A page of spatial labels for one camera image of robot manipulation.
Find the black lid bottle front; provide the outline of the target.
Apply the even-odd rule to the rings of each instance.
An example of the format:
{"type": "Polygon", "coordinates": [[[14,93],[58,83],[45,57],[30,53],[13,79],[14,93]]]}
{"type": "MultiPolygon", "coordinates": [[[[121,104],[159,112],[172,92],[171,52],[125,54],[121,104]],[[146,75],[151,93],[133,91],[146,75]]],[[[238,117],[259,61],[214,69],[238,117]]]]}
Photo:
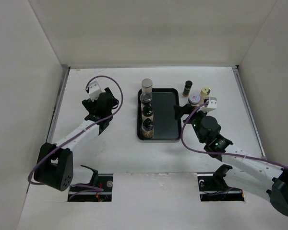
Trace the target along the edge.
{"type": "Polygon", "coordinates": [[[151,121],[154,119],[154,111],[151,105],[145,105],[142,108],[142,122],[146,119],[150,119],[151,121]]]}

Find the black lid bottle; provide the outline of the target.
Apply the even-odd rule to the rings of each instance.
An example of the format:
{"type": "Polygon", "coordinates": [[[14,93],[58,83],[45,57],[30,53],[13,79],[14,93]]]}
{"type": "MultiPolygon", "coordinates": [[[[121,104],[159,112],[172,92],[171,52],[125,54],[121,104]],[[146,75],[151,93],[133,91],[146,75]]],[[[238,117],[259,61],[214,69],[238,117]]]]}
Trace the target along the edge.
{"type": "Polygon", "coordinates": [[[144,138],[152,138],[154,136],[154,122],[150,118],[142,122],[142,135],[144,138]]]}
{"type": "Polygon", "coordinates": [[[146,119],[150,119],[151,121],[154,119],[154,111],[151,105],[145,105],[142,108],[142,122],[146,119]]]}

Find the clear top pepper grinder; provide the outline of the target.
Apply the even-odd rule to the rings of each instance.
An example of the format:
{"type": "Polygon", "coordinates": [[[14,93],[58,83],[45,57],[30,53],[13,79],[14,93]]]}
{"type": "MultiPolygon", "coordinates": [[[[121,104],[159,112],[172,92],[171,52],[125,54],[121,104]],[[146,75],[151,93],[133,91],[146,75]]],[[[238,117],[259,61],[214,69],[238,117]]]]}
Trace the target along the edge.
{"type": "Polygon", "coordinates": [[[147,105],[147,104],[150,104],[152,101],[152,95],[150,93],[142,93],[140,95],[140,102],[143,104],[143,105],[147,105]]]}

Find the silver lid grain bottle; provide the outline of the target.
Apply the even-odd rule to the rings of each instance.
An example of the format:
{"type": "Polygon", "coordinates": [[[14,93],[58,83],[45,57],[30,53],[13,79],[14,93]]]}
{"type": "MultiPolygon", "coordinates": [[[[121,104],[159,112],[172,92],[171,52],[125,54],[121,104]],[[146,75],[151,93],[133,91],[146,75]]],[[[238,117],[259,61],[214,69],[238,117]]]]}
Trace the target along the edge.
{"type": "Polygon", "coordinates": [[[141,82],[141,86],[142,86],[142,93],[148,93],[148,94],[152,94],[152,90],[153,90],[153,82],[151,79],[143,79],[141,82]]]}

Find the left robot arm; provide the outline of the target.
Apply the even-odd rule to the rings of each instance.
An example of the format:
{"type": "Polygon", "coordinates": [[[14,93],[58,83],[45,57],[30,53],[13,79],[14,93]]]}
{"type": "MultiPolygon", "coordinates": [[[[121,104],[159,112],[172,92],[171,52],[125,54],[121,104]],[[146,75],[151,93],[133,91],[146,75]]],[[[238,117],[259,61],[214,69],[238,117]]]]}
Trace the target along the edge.
{"type": "Polygon", "coordinates": [[[59,191],[78,185],[74,177],[73,154],[105,131],[113,119],[113,110],[121,108],[110,88],[101,90],[96,81],[87,88],[89,98],[82,101],[88,112],[82,123],[56,143],[45,142],[36,166],[30,173],[30,184],[47,185],[59,191]]]}

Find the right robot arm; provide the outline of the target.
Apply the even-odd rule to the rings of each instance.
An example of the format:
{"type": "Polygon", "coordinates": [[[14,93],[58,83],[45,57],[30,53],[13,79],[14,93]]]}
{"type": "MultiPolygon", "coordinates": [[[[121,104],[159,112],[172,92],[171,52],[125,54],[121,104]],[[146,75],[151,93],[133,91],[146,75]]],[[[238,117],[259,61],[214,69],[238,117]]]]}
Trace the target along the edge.
{"type": "Polygon", "coordinates": [[[216,102],[206,100],[198,107],[190,104],[174,106],[176,120],[187,115],[184,125],[190,124],[203,150],[188,150],[207,154],[223,165],[214,172],[213,184],[217,189],[235,187],[268,201],[279,213],[288,217],[288,166],[257,158],[240,149],[220,134],[221,126],[208,115],[216,109],[216,102]]]}

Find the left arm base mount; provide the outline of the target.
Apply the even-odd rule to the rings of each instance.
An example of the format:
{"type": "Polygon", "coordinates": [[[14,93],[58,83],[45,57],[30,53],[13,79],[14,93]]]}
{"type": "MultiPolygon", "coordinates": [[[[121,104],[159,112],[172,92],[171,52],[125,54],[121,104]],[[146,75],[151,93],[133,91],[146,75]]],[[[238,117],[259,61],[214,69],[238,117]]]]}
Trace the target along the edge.
{"type": "Polygon", "coordinates": [[[68,202],[111,202],[114,175],[81,165],[74,170],[68,202]]]}

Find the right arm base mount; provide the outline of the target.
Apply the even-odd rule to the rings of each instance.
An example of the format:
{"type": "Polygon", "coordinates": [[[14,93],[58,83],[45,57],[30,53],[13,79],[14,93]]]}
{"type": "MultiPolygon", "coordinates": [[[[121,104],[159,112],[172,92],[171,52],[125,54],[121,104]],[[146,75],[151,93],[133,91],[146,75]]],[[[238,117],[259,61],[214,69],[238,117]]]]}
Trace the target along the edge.
{"type": "Polygon", "coordinates": [[[202,202],[241,201],[244,193],[241,189],[229,187],[224,178],[232,166],[221,165],[215,172],[197,174],[200,200],[202,202]]]}

